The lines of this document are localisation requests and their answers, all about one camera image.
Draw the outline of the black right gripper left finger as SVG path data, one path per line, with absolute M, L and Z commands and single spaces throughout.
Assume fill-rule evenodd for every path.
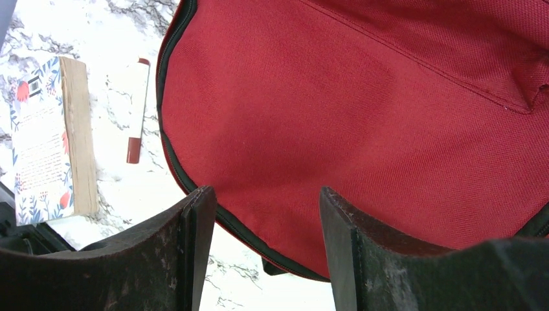
M 217 199 L 173 207 L 80 251 L 1 251 L 2 310 L 198 310 Z

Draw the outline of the red backpack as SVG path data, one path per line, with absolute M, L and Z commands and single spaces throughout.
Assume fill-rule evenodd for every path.
M 218 224 L 327 281 L 327 186 L 450 249 L 548 236 L 547 1 L 181 1 L 158 57 L 166 160 Z

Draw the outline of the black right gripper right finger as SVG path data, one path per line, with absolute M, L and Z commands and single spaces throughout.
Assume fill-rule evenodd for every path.
M 337 310 L 547 310 L 548 239 L 513 237 L 452 250 L 320 192 Z

